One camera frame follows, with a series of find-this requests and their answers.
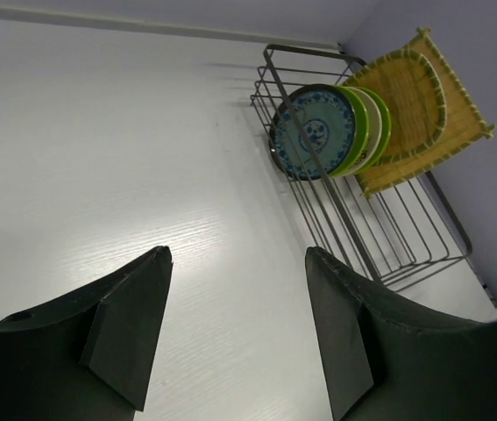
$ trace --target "black plastic part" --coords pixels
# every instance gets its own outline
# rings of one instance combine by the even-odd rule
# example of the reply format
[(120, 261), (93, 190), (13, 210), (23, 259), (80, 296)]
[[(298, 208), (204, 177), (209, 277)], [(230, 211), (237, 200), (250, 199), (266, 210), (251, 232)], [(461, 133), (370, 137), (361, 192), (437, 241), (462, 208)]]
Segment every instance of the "black plastic part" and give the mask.
[(172, 273), (156, 247), (0, 322), (1, 421), (131, 421), (145, 406)]
[(423, 307), (319, 247), (306, 267), (336, 421), (497, 420), (497, 321)]

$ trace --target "plate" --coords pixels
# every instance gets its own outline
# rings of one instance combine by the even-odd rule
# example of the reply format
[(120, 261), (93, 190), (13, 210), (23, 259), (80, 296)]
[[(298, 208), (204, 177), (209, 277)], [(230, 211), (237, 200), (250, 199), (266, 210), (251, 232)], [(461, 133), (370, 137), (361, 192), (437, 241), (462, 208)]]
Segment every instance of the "plate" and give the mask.
[(379, 106), (374, 102), (371, 96), (360, 88), (347, 87), (347, 89), (357, 95), (366, 108), (367, 115), (369, 116), (369, 136), (365, 141), (365, 147), (363, 148), (361, 155), (342, 175), (356, 174), (368, 164), (379, 146), (380, 132), (382, 130), (382, 119), (380, 117)]
[(342, 95), (344, 95), (351, 103), (353, 112), (355, 113), (355, 133), (353, 135), (353, 143), (351, 149), (343, 162), (330, 175), (342, 175), (350, 168), (353, 163), (359, 158), (366, 145), (366, 140), (369, 136), (369, 116), (363, 101), (351, 90), (343, 86), (335, 87)]
[[(337, 170), (354, 149), (356, 117), (352, 102), (339, 89), (325, 84), (304, 86), (289, 99), (325, 172)], [(284, 103), (273, 116), (269, 135), (273, 161), (281, 171), (301, 180), (320, 178)]]
[(390, 111), (388, 110), (387, 104), (379, 94), (369, 88), (363, 88), (362, 86), (359, 86), (359, 89), (368, 94), (377, 104), (380, 111), (380, 117), (382, 118), (382, 131), (380, 132), (379, 145), (377, 146), (377, 150), (374, 152), (371, 159), (359, 170), (361, 173), (373, 166), (385, 152), (385, 149), (387, 149), (388, 142), (390, 141), (390, 134), (392, 133), (392, 118), (390, 117)]

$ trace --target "yellow woven tray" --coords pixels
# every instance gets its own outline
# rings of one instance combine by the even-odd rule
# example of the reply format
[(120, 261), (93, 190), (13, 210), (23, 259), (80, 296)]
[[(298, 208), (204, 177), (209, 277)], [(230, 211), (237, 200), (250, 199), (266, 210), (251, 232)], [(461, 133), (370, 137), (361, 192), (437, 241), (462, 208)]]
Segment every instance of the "yellow woven tray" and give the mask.
[(432, 169), (482, 136), (492, 137), (494, 126), (487, 125), (481, 117), (465, 88), (428, 36), (429, 31), (418, 28), (418, 35), (403, 50), (422, 54), (435, 69), (445, 97), (446, 126), (440, 139), (426, 150), (397, 162), (380, 161), (378, 165), (357, 175), (366, 196)]

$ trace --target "blue and white plate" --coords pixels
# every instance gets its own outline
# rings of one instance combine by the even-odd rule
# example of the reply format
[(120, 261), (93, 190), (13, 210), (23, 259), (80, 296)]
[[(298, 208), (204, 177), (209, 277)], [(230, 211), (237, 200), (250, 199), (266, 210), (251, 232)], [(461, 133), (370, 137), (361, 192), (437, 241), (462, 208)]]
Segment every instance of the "blue and white plate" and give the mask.
[[(304, 86), (289, 98), (320, 164), (327, 174), (333, 172), (349, 153), (355, 136), (355, 114), (350, 102), (338, 89), (322, 84)], [(273, 116), (270, 130), (275, 163), (291, 178), (320, 178), (287, 106), (283, 103), (278, 112)]]

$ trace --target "metal wire rack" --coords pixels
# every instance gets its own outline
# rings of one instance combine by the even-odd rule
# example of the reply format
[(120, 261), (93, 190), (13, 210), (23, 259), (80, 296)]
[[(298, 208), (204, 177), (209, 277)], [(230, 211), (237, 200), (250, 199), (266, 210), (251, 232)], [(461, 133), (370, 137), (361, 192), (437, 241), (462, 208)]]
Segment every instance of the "metal wire rack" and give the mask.
[[(297, 66), (276, 66), (278, 56), (289, 63), (297, 54)], [(330, 178), (303, 130), (289, 93), (309, 83), (339, 84), (354, 66), (366, 63), (346, 54), (270, 45), (264, 51), (265, 65), (258, 68), (251, 105), (266, 132), (267, 145), (278, 176), (285, 180), (296, 203), (293, 218), (300, 223), (307, 244), (335, 254), (348, 266), (391, 289), (402, 291), (462, 261), (472, 252), (472, 243), (431, 172), (378, 193), (363, 197), (354, 177)], [(329, 61), (328, 70), (318, 70), (319, 60)], [(269, 138), (284, 103), (301, 140), (320, 173), (320, 180), (301, 180), (285, 175)], [(300, 164), (307, 170), (303, 161)]]

